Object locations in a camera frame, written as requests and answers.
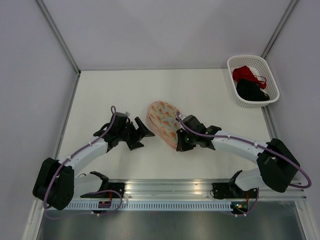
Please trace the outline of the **floral mesh laundry bag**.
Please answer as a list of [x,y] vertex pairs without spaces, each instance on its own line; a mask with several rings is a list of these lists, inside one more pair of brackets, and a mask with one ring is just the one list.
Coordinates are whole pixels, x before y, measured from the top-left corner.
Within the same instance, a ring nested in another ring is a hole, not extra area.
[[178,145],[177,131],[181,128],[176,119],[177,112],[178,109],[172,104],[158,100],[150,105],[147,114],[148,127],[174,150]]

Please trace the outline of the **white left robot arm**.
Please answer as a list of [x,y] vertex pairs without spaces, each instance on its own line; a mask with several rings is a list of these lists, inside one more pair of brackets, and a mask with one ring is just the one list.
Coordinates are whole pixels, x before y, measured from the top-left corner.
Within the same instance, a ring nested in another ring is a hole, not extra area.
[[83,177],[80,172],[95,159],[115,148],[120,142],[129,150],[144,147],[143,138],[154,137],[136,117],[134,121],[125,113],[115,112],[109,123],[105,123],[93,137],[62,159],[47,158],[43,161],[32,194],[43,201],[45,209],[63,210],[73,198],[110,198],[117,191],[110,186],[109,178],[98,171],[91,171]]

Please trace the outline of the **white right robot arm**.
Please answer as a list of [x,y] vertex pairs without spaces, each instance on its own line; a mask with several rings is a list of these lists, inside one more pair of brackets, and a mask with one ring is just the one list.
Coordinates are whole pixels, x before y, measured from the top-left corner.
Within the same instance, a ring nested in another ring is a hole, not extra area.
[[228,192],[235,198],[260,187],[284,193],[301,167],[286,145],[277,138],[270,141],[243,138],[218,126],[206,127],[193,115],[185,118],[177,116],[176,119],[181,125],[176,132],[178,152],[200,146],[228,152],[257,165],[252,170],[238,170],[230,178]]

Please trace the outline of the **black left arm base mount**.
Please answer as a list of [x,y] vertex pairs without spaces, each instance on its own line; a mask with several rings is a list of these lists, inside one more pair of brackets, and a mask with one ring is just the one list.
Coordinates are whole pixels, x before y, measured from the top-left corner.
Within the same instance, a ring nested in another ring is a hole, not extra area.
[[87,192],[84,192],[80,195],[80,198],[83,199],[111,199],[116,198],[119,199],[120,197],[115,193],[119,193],[121,197],[124,196],[125,193],[125,186],[124,182],[110,182],[109,178],[104,174],[98,171],[91,171],[85,177],[85,183],[88,182],[89,188]]

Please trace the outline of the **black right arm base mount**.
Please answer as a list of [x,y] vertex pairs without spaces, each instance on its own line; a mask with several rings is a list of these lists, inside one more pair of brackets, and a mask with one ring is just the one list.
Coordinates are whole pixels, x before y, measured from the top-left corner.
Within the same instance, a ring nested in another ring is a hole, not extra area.
[[226,182],[212,183],[212,189],[210,193],[214,199],[255,199],[258,196],[258,190],[256,188],[248,191],[243,191],[239,187],[230,187]]

